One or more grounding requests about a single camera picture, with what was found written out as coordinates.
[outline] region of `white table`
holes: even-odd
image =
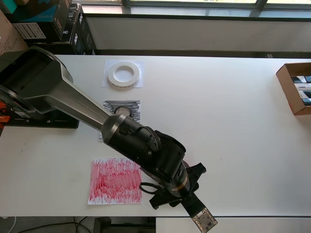
[[[310,233],[311,218],[219,217],[211,233]],[[191,218],[157,217],[156,233],[199,233]]]
[[[141,100],[142,121],[178,139],[207,173],[197,196],[215,216],[311,215],[311,116],[295,117],[275,76],[295,59],[59,56],[74,83],[103,100]],[[144,87],[102,88],[106,60],[145,63]],[[5,127],[0,216],[187,216],[182,206],[87,205],[91,162],[120,157],[81,123]]]

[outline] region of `white paper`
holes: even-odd
[[[140,166],[127,158],[94,159],[88,204],[141,203]]]
[[[139,68],[139,80],[137,81],[136,84],[134,84],[131,87],[141,88],[143,84],[144,62],[143,61],[130,61],[130,60],[108,60],[106,61],[102,87],[108,87],[112,85],[111,83],[109,83],[109,80],[108,80],[108,72],[109,72],[109,69],[114,64],[119,63],[119,62],[131,62],[131,63],[134,63]]]
[[[115,113],[116,108],[126,106],[131,109],[132,119],[140,123],[141,120],[141,101],[140,100],[105,100],[103,106],[110,112]],[[99,132],[99,140],[103,140],[102,133]]]

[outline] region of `white wall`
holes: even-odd
[[[311,22],[88,18],[98,49],[311,51]]]

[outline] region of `open cardboard box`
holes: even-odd
[[[290,108],[295,116],[311,114],[311,106],[305,106],[291,77],[310,75],[311,63],[286,63],[276,73]]]

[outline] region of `windowsill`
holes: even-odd
[[[263,10],[224,8],[183,7],[122,7],[108,5],[86,5],[83,11],[87,17],[130,17],[130,18],[178,18],[248,21],[311,21],[311,10]]]

